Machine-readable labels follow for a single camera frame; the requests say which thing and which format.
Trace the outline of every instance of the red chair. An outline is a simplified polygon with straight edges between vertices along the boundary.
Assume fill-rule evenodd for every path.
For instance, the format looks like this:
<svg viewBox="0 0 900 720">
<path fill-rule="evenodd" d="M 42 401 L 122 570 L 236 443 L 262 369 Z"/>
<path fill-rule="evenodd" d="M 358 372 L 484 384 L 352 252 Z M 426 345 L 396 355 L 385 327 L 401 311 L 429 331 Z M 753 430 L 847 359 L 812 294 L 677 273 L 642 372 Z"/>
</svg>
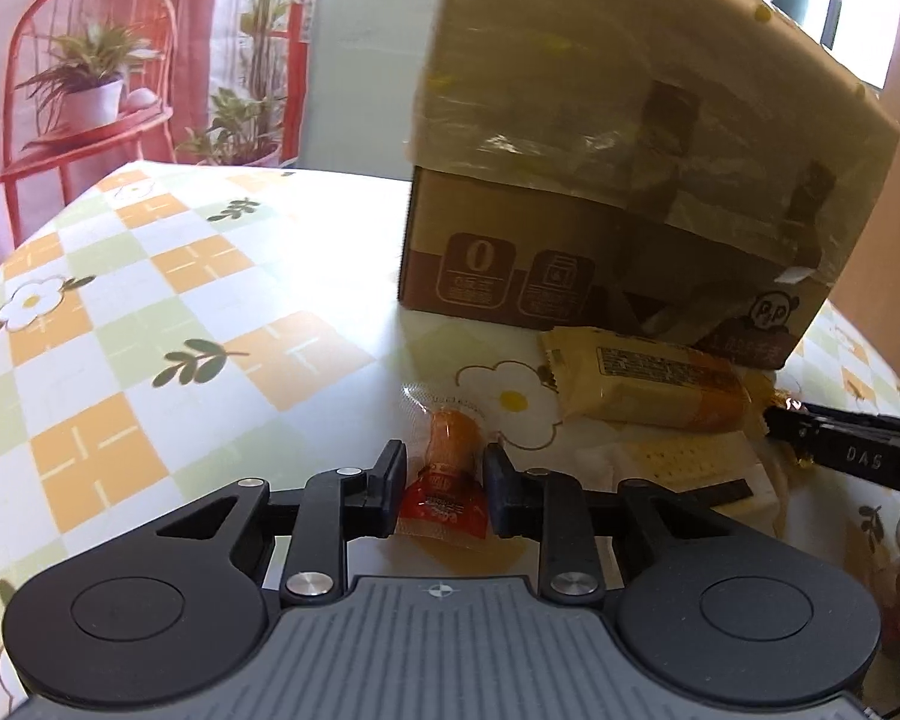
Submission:
<svg viewBox="0 0 900 720">
<path fill-rule="evenodd" d="M 137 34 L 149 40 L 160 52 L 159 59 L 148 61 L 139 73 L 127 79 L 127 89 L 146 87 L 159 96 L 159 103 L 108 128 L 95 130 L 93 139 L 65 138 L 59 134 L 60 100 L 42 110 L 39 100 L 29 98 L 31 89 L 17 89 L 55 60 L 50 55 L 50 38 L 79 33 L 89 23 L 132 25 Z M 10 40 L 7 77 L 4 86 L 4 133 L 2 134 L 2 170 L 0 184 L 7 194 L 7 210 L 13 242 L 20 245 L 20 199 L 17 182 L 30 175 L 59 170 L 64 205 L 74 200 L 70 164 L 84 157 L 130 143 L 137 159 L 143 159 L 142 138 L 160 129 L 173 157 L 170 138 L 170 70 L 176 51 L 176 14 L 170 0 L 36 0 L 17 23 Z"/>
</svg>

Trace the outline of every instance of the table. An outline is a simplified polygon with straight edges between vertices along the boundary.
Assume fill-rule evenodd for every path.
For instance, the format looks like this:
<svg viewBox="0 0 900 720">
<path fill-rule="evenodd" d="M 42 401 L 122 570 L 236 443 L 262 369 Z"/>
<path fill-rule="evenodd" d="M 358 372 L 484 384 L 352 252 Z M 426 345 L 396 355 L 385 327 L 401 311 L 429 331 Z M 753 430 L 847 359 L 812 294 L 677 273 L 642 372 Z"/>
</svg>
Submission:
<svg viewBox="0 0 900 720">
<path fill-rule="evenodd" d="M 577 450 L 629 435 L 560 422 L 536 333 L 397 307 L 408 189 L 135 162 L 10 257 L 0 269 L 0 619 L 7 583 L 235 479 L 301 487 L 320 470 L 370 466 L 391 437 L 419 451 L 408 385 L 480 399 L 517 467 L 577 472 Z M 778 386 L 900 415 L 893 370 L 829 304 Z M 501 401 L 513 391 L 521 410 Z M 787 540 L 886 593 L 900 494 L 826 469 L 792 471 L 790 488 Z M 391 541 L 351 545 L 351 570 L 499 570 Z M 514 554 L 508 570 L 534 565 Z M 897 673 L 880 656 L 868 678 L 877 707 L 900 701 Z M 0 717 L 20 699 L 0 647 Z"/>
</svg>

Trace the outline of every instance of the potted plant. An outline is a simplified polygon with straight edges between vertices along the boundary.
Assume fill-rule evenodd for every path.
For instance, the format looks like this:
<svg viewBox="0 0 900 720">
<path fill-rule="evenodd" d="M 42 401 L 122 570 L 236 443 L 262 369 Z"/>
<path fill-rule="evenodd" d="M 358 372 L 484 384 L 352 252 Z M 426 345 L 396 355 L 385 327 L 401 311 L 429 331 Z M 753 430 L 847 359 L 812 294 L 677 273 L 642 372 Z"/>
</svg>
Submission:
<svg viewBox="0 0 900 720">
<path fill-rule="evenodd" d="M 210 165 L 275 167 L 283 130 L 286 104 L 286 62 L 278 50 L 274 31 L 299 0 L 250 0 L 250 10 L 240 15 L 240 32 L 250 38 L 241 52 L 246 97 L 228 87 L 210 95 L 211 124 L 207 129 L 187 129 L 189 139 L 180 143 L 199 161 Z"/>
<path fill-rule="evenodd" d="M 38 98 L 39 110 L 60 103 L 60 121 L 73 132 L 84 132 L 117 121 L 120 95 L 127 76 L 160 52 L 131 26 L 87 25 L 82 34 L 50 37 L 55 64 L 17 84 Z"/>
</svg>

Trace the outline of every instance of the chair backrest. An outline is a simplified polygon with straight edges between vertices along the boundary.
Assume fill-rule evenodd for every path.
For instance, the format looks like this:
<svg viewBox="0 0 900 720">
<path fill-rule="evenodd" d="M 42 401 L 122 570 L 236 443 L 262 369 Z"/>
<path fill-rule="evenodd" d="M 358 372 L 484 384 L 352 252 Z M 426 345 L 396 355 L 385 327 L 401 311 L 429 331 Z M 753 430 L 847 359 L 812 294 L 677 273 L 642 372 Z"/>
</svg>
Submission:
<svg viewBox="0 0 900 720">
<path fill-rule="evenodd" d="M 53 38 L 83 34 L 90 23 L 131 26 L 149 40 L 160 57 L 131 74 L 127 86 L 130 90 L 145 86 L 170 104 L 170 69 L 176 50 L 176 14 L 170 0 L 35 0 L 10 39 L 2 123 L 4 167 L 26 143 L 56 127 L 60 114 L 60 100 L 41 107 L 39 97 L 29 96 L 31 88 L 16 87 L 55 64 Z"/>
</svg>

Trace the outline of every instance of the panda logo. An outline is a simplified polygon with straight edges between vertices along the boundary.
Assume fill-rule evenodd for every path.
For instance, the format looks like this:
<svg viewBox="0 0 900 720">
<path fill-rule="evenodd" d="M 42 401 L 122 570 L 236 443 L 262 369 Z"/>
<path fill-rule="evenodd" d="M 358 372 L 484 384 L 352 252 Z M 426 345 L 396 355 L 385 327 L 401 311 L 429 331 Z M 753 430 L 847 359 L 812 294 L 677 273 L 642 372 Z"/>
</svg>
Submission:
<svg viewBox="0 0 900 720">
<path fill-rule="evenodd" d="M 791 298 L 787 293 L 763 293 L 754 301 L 754 307 L 744 317 L 744 322 L 757 330 L 786 331 L 787 319 L 799 304 L 797 295 Z"/>
</svg>

